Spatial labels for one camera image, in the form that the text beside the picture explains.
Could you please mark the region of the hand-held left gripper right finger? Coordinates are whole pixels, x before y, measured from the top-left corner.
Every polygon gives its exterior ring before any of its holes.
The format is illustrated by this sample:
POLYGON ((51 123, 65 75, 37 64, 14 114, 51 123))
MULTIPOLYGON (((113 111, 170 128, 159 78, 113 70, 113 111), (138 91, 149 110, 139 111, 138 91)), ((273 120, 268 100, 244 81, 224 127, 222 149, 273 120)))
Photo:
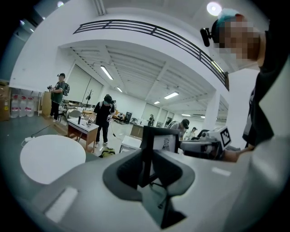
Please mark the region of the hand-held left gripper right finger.
POLYGON ((168 232, 284 232, 290 208, 290 65, 260 106, 274 135, 236 163, 155 151, 155 162, 183 170, 168 187, 168 232))

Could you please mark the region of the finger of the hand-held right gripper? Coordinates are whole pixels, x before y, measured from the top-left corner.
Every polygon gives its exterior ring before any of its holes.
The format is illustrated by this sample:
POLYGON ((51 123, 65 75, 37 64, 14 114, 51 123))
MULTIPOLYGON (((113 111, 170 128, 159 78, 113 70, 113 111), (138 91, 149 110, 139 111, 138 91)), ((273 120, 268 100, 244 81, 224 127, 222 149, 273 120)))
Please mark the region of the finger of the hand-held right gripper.
POLYGON ((183 151, 183 154, 186 156, 200 156, 201 144, 198 141, 181 141, 180 148, 183 151))

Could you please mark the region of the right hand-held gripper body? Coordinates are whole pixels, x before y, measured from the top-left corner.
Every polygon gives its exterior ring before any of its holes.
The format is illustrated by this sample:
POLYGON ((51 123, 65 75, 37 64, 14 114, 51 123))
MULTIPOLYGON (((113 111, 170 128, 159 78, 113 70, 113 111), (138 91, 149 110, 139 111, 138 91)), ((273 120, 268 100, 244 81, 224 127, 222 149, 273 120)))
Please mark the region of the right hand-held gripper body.
POLYGON ((201 147, 197 157, 201 159, 222 160, 224 150, 232 142, 227 126, 203 130, 198 137, 201 147))

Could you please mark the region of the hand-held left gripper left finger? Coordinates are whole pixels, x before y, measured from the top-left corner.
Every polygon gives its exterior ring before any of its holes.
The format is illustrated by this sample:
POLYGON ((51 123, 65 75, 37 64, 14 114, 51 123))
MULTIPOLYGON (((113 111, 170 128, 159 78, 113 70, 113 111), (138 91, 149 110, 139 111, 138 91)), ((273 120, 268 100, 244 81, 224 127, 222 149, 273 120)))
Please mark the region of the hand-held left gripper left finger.
POLYGON ((139 151, 81 164, 22 206, 46 232, 158 232, 160 226, 129 185, 142 167, 139 151))

